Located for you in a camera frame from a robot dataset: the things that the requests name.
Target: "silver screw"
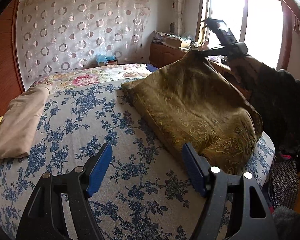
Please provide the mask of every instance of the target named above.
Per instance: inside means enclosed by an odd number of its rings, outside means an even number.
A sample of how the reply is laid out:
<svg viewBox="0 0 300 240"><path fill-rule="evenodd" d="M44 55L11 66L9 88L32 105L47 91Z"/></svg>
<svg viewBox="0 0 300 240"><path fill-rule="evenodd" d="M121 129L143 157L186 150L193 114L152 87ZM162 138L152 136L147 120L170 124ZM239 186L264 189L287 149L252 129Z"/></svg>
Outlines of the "silver screw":
<svg viewBox="0 0 300 240"><path fill-rule="evenodd" d="M44 174L42 174L42 177L43 177L44 179L47 179L47 178L50 177L50 173L49 173L49 172L45 172Z"/></svg>
<svg viewBox="0 0 300 240"><path fill-rule="evenodd" d="M252 174L250 173L250 172L245 172L244 174L243 174L247 179L252 179Z"/></svg>
<svg viewBox="0 0 300 240"><path fill-rule="evenodd" d="M211 170L213 173L219 173L219 172L220 172L220 168L217 167L217 166L212 166L212 167L210 168L210 170Z"/></svg>
<svg viewBox="0 0 300 240"><path fill-rule="evenodd" d="M80 173L83 172L84 168L82 166L78 166L74 169L75 172Z"/></svg>

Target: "cardboard box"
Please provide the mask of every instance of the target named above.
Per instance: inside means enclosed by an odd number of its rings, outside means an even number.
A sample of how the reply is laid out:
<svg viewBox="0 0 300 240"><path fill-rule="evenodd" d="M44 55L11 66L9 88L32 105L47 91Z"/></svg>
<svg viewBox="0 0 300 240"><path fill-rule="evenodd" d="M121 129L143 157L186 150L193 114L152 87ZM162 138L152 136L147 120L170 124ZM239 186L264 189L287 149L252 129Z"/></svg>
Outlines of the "cardboard box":
<svg viewBox="0 0 300 240"><path fill-rule="evenodd" d="M103 61L103 62L97 62L98 63L98 67L102 67L102 66L106 66L106 65L117 65L118 64L118 60L110 60L110 61Z"/></svg>
<svg viewBox="0 0 300 240"><path fill-rule="evenodd" d="M169 37L169 36L165 36L163 39L163 44L174 48L174 49L178 49L178 48L185 48L186 46L190 45L191 40L182 40L182 39L178 39L175 37Z"/></svg>

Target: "blue gripper pad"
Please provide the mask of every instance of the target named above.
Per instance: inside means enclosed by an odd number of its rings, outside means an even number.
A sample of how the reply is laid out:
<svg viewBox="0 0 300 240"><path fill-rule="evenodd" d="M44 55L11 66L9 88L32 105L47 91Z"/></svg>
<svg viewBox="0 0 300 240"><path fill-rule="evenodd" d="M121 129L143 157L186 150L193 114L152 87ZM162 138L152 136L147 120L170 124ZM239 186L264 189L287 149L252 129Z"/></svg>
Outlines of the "blue gripper pad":
<svg viewBox="0 0 300 240"><path fill-rule="evenodd" d="M112 147L111 144L108 144L89 176L89 185L86 190L88 197L92 197L95 192L98 192L101 182L110 165L111 159Z"/></svg>
<svg viewBox="0 0 300 240"><path fill-rule="evenodd" d="M202 197L206 197L208 190L206 188L204 174L200 168L201 158L203 157L200 157L196 153L190 143L183 145L181 155L194 190L199 192Z"/></svg>

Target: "bed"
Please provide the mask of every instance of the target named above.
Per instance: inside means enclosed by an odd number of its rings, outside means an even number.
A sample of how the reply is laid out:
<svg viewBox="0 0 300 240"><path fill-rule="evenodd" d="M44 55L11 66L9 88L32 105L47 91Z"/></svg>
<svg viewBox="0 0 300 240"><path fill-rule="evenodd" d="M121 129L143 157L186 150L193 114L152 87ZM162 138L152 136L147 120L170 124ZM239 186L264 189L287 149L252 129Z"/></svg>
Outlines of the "bed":
<svg viewBox="0 0 300 240"><path fill-rule="evenodd" d="M54 93L46 102L30 155L0 161L0 226L11 239L40 176L84 165L104 142L112 145L113 158L90 205L105 238L190 238L205 199L121 90L123 82L143 78L149 69L155 70L144 64L113 65L56 74L34 84L52 85ZM260 187L273 156L273 143L263 133L244 170ZM67 195L62 199L69 236L76 239ZM225 236L230 210L228 195L220 238Z"/></svg>

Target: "curtain with circle pattern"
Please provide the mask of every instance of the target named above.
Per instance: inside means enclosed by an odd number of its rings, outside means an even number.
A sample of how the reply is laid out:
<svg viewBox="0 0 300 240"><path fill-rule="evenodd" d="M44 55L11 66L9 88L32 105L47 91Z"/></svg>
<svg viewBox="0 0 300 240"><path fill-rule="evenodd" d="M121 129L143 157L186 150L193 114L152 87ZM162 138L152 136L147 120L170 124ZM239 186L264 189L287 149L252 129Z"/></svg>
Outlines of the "curtain with circle pattern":
<svg viewBox="0 0 300 240"><path fill-rule="evenodd" d="M22 78L96 66L98 54L139 62L149 15L149 0L22 1L16 36Z"/></svg>

